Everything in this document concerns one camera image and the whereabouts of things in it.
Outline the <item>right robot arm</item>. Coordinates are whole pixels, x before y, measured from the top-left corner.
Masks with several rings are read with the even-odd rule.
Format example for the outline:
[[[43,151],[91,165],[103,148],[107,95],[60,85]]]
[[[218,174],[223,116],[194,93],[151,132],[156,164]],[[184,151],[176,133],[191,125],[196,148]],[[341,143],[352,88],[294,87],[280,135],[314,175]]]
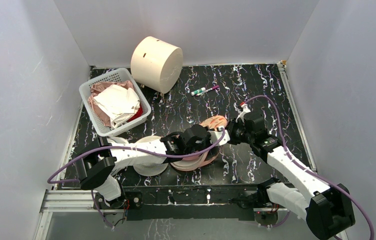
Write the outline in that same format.
[[[257,199],[264,207],[274,203],[305,220],[313,235],[328,240],[356,223],[348,189],[341,183],[331,186],[308,173],[308,168],[284,149],[282,140],[265,128],[261,114],[246,113],[226,126],[229,144],[248,144],[252,152],[282,173],[290,188],[276,178],[258,185]]]

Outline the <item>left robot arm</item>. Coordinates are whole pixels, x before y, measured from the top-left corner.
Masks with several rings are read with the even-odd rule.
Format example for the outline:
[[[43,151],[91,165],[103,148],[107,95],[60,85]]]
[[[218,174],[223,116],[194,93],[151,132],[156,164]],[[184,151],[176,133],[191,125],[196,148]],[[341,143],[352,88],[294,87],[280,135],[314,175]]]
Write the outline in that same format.
[[[97,191],[111,207],[120,208],[126,198],[113,171],[139,164],[178,162],[211,150],[219,141],[199,124],[149,142],[112,144],[101,140],[98,147],[75,159],[79,185],[82,190]]]

